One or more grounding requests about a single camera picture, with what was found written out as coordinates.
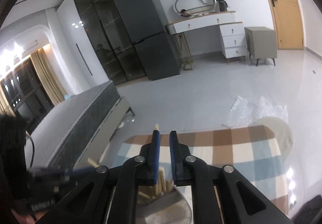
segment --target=door lock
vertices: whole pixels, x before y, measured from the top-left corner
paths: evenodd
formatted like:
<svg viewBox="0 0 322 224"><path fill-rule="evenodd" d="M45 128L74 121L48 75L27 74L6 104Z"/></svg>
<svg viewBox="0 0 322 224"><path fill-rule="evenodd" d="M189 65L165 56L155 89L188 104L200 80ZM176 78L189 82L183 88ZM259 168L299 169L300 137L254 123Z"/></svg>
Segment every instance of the door lock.
<svg viewBox="0 0 322 224"><path fill-rule="evenodd" d="M275 2L277 2L277 0L271 0L272 1L272 4L273 4L273 7L275 7Z"/></svg>

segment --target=wooden door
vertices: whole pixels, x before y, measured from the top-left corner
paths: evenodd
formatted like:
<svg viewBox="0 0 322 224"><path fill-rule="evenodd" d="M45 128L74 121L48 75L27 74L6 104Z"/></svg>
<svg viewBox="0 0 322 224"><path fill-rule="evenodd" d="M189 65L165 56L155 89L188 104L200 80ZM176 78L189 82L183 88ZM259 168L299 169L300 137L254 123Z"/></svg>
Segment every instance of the wooden door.
<svg viewBox="0 0 322 224"><path fill-rule="evenodd" d="M303 49L303 25L297 0L269 0L279 49Z"/></svg>

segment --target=door frame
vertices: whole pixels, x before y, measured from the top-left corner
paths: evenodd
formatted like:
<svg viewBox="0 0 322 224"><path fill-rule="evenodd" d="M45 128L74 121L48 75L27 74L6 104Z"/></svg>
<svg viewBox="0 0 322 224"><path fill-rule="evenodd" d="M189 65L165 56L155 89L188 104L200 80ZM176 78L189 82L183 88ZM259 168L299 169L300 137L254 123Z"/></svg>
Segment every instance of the door frame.
<svg viewBox="0 0 322 224"><path fill-rule="evenodd" d="M300 5L298 3L298 0L296 0L297 2L297 6L299 8L299 11L300 11L300 15L301 15L301 23L302 23L302 38L303 38L303 48L301 50L304 50L304 29L303 29L303 16L302 16L302 11L301 11L301 8L300 8ZM268 4L269 4L269 8L270 8L270 12L271 12L271 15L272 15L272 19L273 19L273 25L274 25L274 30L276 31L276 43L277 43L277 49L278 48L278 38L277 38L277 28L276 28L276 19L275 19L275 14L274 14L274 10L273 10L273 5L272 5L272 2L271 0L268 0Z"/></svg>

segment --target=metal screw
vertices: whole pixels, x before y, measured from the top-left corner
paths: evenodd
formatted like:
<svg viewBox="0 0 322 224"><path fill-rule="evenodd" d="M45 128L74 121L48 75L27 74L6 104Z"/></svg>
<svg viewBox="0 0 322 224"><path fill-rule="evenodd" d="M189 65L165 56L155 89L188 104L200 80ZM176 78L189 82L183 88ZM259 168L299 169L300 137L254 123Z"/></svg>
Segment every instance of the metal screw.
<svg viewBox="0 0 322 224"><path fill-rule="evenodd" d="M195 162L196 161L196 158L194 156L186 156L186 161L188 162Z"/></svg>
<svg viewBox="0 0 322 224"><path fill-rule="evenodd" d="M99 174L102 174L102 173L105 173L107 172L108 168L106 166L99 166L96 168L96 171L99 173Z"/></svg>
<svg viewBox="0 0 322 224"><path fill-rule="evenodd" d="M226 171L227 173L232 173L234 171L234 167L231 165L227 165L223 168L224 171Z"/></svg>
<svg viewBox="0 0 322 224"><path fill-rule="evenodd" d="M134 159L136 162L143 162L145 161L145 157L139 155L139 156L136 156L135 159Z"/></svg>

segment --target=beige curtain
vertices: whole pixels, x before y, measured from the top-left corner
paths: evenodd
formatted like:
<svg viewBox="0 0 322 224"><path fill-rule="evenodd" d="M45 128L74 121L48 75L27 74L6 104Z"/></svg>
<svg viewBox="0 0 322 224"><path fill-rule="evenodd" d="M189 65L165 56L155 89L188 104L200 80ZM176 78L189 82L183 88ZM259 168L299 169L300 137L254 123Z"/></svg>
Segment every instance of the beige curtain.
<svg viewBox="0 0 322 224"><path fill-rule="evenodd" d="M30 58L41 84L52 103L56 106L60 102L63 102L65 100L64 95L66 94L66 91L56 77L44 49L40 48L36 52L32 53Z"/></svg>
<svg viewBox="0 0 322 224"><path fill-rule="evenodd" d="M15 116L13 110L11 109L7 98L0 86L0 114L8 114L11 116Z"/></svg>

